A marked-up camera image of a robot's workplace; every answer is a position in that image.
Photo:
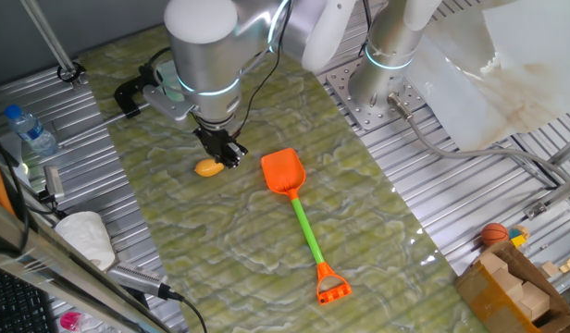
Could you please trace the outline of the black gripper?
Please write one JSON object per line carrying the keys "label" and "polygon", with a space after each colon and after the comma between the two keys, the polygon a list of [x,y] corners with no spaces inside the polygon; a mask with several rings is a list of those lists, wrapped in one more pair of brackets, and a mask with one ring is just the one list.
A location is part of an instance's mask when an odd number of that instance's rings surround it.
{"label": "black gripper", "polygon": [[206,152],[218,158],[218,161],[227,168],[237,167],[248,153],[248,150],[237,143],[224,129],[210,130],[200,126],[193,134],[199,139]]}

